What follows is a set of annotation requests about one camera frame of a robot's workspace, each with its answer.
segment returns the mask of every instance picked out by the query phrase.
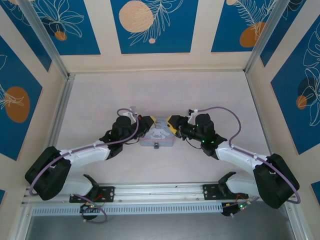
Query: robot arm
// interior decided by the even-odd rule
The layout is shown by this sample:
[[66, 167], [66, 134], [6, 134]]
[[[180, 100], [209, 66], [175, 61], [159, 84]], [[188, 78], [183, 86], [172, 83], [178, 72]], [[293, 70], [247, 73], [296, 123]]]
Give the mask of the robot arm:
[[[143, 137], [154, 124], [156, 119], [152, 116], [137, 117], [133, 121], [127, 113], [119, 116], [112, 129], [93, 144], [77, 149], [58, 150], [54, 146], [46, 148], [31, 168], [25, 174], [25, 179], [32, 184], [39, 173], [54, 159], [63, 156], [59, 161], [50, 166], [36, 181], [35, 191], [41, 199], [49, 200], [57, 194], [79, 194], [94, 199], [98, 194], [99, 185], [89, 175], [78, 174], [76, 169], [93, 162], [105, 161], [115, 157], [123, 150], [123, 144]], [[130, 139], [107, 145], [116, 141], [125, 140], [136, 130]]]
[[265, 156], [249, 152], [231, 145], [226, 138], [218, 135], [208, 114], [195, 117], [195, 125], [190, 124], [187, 116], [168, 117], [168, 127], [176, 137], [201, 142], [203, 152], [220, 161], [226, 161], [243, 169], [248, 175], [230, 172], [219, 181], [219, 189], [226, 193], [245, 193], [261, 197], [272, 208], [279, 208], [292, 195], [292, 188], [285, 180], [260, 160], [271, 164], [287, 178], [296, 190], [299, 183], [280, 155]]

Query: white table surface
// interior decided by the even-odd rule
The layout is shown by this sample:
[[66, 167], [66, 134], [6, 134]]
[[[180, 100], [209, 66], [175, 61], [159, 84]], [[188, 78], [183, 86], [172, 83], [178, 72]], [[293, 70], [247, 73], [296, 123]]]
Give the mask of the white table surface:
[[[58, 149], [76, 148], [102, 137], [119, 108], [136, 106], [141, 115], [185, 116], [188, 109], [222, 106], [234, 111], [242, 131], [233, 141], [252, 152], [268, 155], [267, 143], [245, 74], [210, 71], [136, 71], [77, 74], [57, 142]], [[224, 110], [209, 112], [216, 132], [229, 139], [238, 130], [236, 119]], [[172, 147], [125, 145], [107, 161], [79, 169], [98, 183], [214, 182], [233, 164], [206, 156], [176, 138]]]

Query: gray floor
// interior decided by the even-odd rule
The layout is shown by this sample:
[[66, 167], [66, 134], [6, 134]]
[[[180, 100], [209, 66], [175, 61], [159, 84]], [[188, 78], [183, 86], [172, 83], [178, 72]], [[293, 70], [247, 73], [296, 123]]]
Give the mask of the gray floor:
[[27, 240], [292, 240], [287, 213], [257, 202], [232, 219], [220, 213], [109, 216], [89, 224], [74, 216], [33, 217]]

